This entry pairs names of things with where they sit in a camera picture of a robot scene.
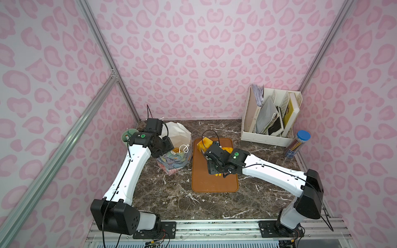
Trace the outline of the yellow square toast bread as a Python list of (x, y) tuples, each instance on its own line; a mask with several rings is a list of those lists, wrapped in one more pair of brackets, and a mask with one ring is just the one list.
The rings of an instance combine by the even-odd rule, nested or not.
[(213, 144), (213, 141), (207, 137), (201, 139), (197, 144), (197, 149), (201, 153), (205, 153), (207, 149)]

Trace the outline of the colourful floral paper bag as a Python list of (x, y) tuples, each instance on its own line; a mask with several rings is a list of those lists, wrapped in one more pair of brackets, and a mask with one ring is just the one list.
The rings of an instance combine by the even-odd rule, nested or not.
[(191, 132), (181, 123), (168, 122), (165, 124), (168, 131), (162, 131), (161, 137), (167, 135), (174, 148), (156, 161), (159, 167), (170, 176), (190, 163), (193, 152), (192, 136)]

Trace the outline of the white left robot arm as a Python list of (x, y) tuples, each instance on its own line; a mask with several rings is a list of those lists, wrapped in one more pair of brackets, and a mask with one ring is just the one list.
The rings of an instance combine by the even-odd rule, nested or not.
[(102, 199), (94, 199), (90, 210), (99, 230), (132, 236), (138, 231), (161, 232), (158, 215), (142, 212), (132, 206), (133, 195), (144, 165), (149, 158), (159, 158), (172, 151), (168, 136), (129, 129), (122, 141), (127, 146), (125, 160)]

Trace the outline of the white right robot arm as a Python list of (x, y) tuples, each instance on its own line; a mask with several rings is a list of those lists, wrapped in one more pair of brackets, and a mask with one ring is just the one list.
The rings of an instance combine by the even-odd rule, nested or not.
[(290, 234), (299, 229), (304, 219), (319, 220), (323, 208), (324, 189), (317, 171), (307, 172), (287, 169), (241, 149), (231, 151), (219, 142), (198, 149), (207, 161), (210, 175), (246, 175), (278, 186), (295, 196), (283, 208), (274, 224), (280, 234)]

